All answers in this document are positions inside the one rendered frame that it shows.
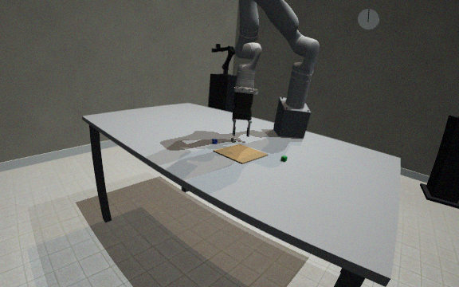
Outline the tan flat mat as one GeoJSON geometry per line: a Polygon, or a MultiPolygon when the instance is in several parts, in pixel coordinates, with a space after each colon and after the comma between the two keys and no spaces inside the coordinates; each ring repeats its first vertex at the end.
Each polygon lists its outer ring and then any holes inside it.
{"type": "Polygon", "coordinates": [[[242,144],[236,144],[213,151],[241,164],[248,163],[268,155],[264,152],[252,149],[251,147],[246,147],[242,144]]]}

